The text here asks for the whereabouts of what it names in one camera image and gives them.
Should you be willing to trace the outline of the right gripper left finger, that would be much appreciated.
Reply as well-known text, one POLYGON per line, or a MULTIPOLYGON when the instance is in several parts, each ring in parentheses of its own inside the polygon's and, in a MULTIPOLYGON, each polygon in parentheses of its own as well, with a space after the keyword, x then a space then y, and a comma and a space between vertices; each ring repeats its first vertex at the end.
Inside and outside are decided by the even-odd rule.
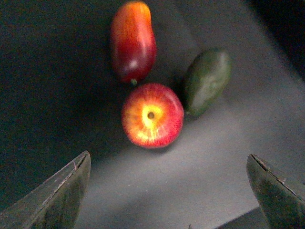
POLYGON ((82 152, 0 213, 2 229, 72 229, 88 186, 91 156, 82 152))

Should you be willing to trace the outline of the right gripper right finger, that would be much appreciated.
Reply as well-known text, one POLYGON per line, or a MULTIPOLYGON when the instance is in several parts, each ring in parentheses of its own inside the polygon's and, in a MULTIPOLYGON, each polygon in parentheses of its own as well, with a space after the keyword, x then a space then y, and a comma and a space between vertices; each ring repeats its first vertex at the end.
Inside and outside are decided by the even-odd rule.
POLYGON ((251 189, 270 229, 305 227, 305 185, 257 155, 247 158, 251 189))

